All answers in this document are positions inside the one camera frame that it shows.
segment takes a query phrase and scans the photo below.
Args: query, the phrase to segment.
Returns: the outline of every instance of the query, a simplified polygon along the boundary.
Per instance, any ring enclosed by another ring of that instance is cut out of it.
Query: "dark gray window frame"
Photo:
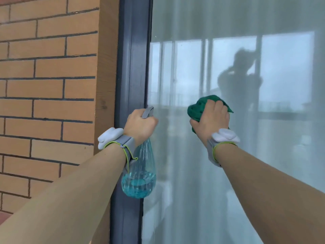
[[[114,126],[147,105],[152,0],[120,0]],[[141,244],[143,199],[127,197],[119,179],[111,197],[110,243]]]

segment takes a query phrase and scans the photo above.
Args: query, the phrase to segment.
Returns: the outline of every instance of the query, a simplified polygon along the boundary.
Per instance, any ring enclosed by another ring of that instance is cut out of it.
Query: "white curtain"
[[[262,243],[187,107],[222,97],[243,149],[324,192],[324,0],[153,1],[158,181],[144,200],[142,243]]]

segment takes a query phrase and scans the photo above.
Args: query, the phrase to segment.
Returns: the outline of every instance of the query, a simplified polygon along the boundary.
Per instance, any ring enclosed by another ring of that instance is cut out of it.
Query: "green cloth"
[[[233,113],[233,111],[230,109],[230,107],[225,103],[225,101],[223,101],[221,98],[219,98],[218,96],[216,95],[210,95],[210,96],[207,96],[207,97],[202,97],[200,98],[196,104],[193,104],[193,105],[190,105],[188,108],[187,108],[187,114],[189,115],[190,118],[192,118],[193,120],[197,121],[197,122],[200,122],[201,120],[201,116],[202,116],[202,113],[204,111],[204,108],[205,108],[205,104],[206,102],[208,101],[208,99],[211,99],[213,100],[214,102],[217,102],[219,100],[221,100],[225,106],[228,107],[228,112],[230,113]]]

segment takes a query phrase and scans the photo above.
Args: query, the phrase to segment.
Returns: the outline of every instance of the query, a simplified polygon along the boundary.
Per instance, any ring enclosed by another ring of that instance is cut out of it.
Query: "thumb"
[[[193,119],[190,119],[189,120],[189,123],[191,124],[191,126],[193,127],[194,131],[197,130],[198,126],[199,126],[199,123]]]

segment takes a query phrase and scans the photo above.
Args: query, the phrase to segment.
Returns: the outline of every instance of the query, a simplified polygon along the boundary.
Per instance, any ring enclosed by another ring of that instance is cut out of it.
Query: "brick wall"
[[[113,126],[117,31],[118,0],[0,0],[0,211],[74,171]]]

